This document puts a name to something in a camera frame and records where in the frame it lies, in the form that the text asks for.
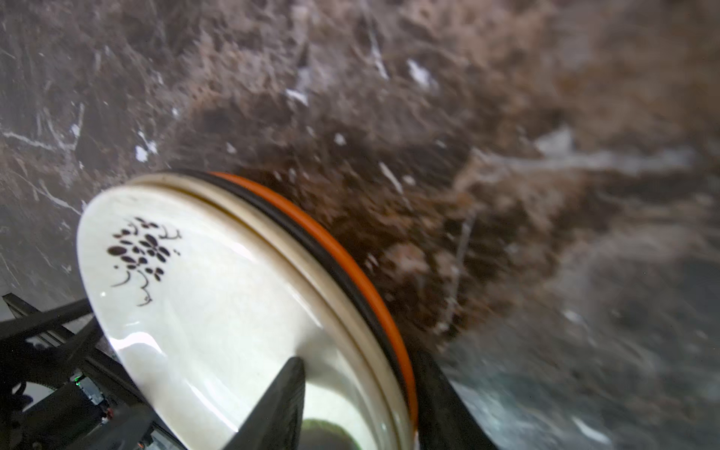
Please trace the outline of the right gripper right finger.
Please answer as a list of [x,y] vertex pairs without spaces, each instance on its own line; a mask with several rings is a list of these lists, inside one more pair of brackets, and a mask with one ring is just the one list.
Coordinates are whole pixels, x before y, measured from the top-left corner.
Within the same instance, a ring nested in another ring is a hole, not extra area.
[[497,450],[423,343],[408,337],[406,351],[414,375],[419,448]]

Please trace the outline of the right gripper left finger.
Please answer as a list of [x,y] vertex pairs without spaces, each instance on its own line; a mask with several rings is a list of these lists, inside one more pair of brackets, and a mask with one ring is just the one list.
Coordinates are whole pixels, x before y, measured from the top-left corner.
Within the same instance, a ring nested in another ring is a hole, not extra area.
[[224,450],[296,450],[303,421],[305,391],[304,362],[300,357],[291,357]]

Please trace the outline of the cream plate with flower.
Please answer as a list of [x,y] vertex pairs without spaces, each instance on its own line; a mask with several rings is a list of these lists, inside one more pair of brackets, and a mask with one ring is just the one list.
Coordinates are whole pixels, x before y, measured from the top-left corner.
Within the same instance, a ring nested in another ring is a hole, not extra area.
[[189,449],[221,449],[289,358],[301,444],[411,449],[414,414],[365,298],[225,180],[152,174],[82,213],[84,290],[123,367]]

